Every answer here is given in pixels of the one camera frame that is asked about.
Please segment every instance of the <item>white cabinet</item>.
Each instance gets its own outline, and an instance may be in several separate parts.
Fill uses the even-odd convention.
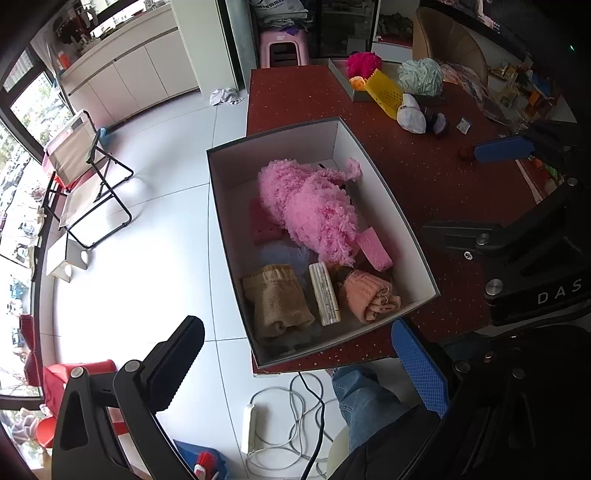
[[[197,79],[178,31],[149,42],[146,50],[168,96],[197,88]]]
[[[116,60],[115,68],[140,108],[161,102],[168,96],[145,47]]]
[[[119,76],[115,65],[111,64],[101,70],[88,83],[115,122],[129,117],[139,110],[137,102]]]
[[[68,97],[76,111],[86,110],[90,113],[90,117],[97,128],[108,127],[114,123],[113,117],[111,117],[88,83],[82,85]]]

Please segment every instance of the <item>metal bolt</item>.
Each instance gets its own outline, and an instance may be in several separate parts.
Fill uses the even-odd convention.
[[[454,368],[461,374],[467,374],[472,367],[465,360],[460,360],[454,364]]]
[[[490,295],[491,297],[494,297],[495,295],[498,295],[499,293],[502,292],[503,282],[501,280],[499,280],[498,278],[493,278],[491,281],[489,281],[486,284],[486,287],[484,288],[484,290],[488,295]]]
[[[82,367],[74,367],[72,369],[72,372],[70,373],[70,376],[72,378],[78,378],[79,376],[81,376],[84,373],[84,369]]]
[[[476,237],[476,243],[478,245],[486,245],[490,239],[491,236],[488,233],[481,233]]]
[[[522,368],[514,368],[511,373],[513,374],[513,376],[515,378],[517,378],[518,380],[521,380],[525,377],[525,372],[523,371]]]
[[[126,372],[135,372],[139,368],[139,362],[137,360],[130,360],[125,364]]]

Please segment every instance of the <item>white soap bar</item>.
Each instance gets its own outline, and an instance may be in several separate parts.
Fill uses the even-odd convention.
[[[310,278],[314,287],[314,295],[320,312],[320,323],[331,325],[340,322],[339,304],[336,301],[335,291],[330,282],[329,271],[324,262],[312,263],[308,267]]]

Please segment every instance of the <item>white plastic bag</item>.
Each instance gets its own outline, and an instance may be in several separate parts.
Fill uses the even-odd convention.
[[[413,134],[423,134],[427,130],[427,120],[417,101],[408,93],[402,94],[402,105],[396,113],[398,124]]]
[[[300,0],[249,0],[255,9],[257,18],[265,18],[270,15],[280,18],[305,18],[308,10],[304,8]]]

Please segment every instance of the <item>blue gripper pad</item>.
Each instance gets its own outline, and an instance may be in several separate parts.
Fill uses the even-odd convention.
[[[443,418],[449,408],[447,381],[408,326],[398,319],[392,324],[392,346],[413,381],[425,408]]]
[[[506,137],[481,143],[474,148],[480,163],[527,158],[535,151],[534,144],[524,137]]]

